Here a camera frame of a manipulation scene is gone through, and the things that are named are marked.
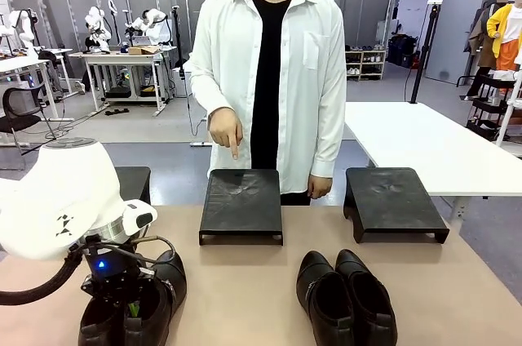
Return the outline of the person's right hand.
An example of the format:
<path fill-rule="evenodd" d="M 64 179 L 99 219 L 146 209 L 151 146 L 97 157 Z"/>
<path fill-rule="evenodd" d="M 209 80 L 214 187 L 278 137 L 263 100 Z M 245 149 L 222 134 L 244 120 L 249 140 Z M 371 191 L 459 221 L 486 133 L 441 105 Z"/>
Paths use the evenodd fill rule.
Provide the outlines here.
<path fill-rule="evenodd" d="M 209 132 L 213 141 L 231 150 L 232 158 L 239 158 L 239 146 L 243 139 L 240 119 L 230 108 L 219 108 L 209 116 Z"/>

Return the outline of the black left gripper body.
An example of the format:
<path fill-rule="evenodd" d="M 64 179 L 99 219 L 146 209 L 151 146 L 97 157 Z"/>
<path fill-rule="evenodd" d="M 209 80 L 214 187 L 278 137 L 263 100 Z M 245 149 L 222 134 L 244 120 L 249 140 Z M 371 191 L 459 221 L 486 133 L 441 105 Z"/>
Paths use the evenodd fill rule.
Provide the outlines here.
<path fill-rule="evenodd" d="M 126 301 L 127 290 L 144 266 L 143 256 L 129 241 L 123 244 L 102 243 L 98 238 L 86 241 L 82 250 L 93 278 L 105 283 L 107 301 Z"/>

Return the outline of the person's left hand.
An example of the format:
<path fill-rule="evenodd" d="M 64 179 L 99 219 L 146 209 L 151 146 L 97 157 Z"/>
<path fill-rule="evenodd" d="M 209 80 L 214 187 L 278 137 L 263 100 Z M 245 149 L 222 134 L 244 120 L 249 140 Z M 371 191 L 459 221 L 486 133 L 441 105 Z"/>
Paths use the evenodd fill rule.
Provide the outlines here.
<path fill-rule="evenodd" d="M 332 185 L 332 178 L 309 175 L 307 195 L 314 200 L 322 198 L 330 192 Z"/>

